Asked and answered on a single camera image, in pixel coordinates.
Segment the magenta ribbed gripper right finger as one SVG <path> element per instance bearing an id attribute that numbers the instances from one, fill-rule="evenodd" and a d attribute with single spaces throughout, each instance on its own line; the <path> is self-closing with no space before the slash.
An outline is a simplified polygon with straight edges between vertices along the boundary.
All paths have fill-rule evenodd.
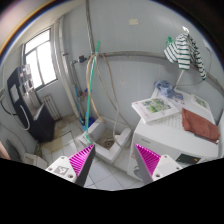
<path id="1" fill-rule="evenodd" d="M 145 184 L 152 183 L 182 169 L 169 155 L 160 156 L 139 144 L 135 145 L 134 155 Z"/>

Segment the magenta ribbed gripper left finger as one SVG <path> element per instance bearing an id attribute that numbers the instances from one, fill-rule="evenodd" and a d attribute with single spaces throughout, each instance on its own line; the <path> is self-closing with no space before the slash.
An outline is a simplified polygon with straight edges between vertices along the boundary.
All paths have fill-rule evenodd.
<path id="1" fill-rule="evenodd" d="M 60 156 L 46 170 L 56 176 L 83 187 L 92 161 L 95 157 L 95 145 L 92 144 L 70 157 Z"/>

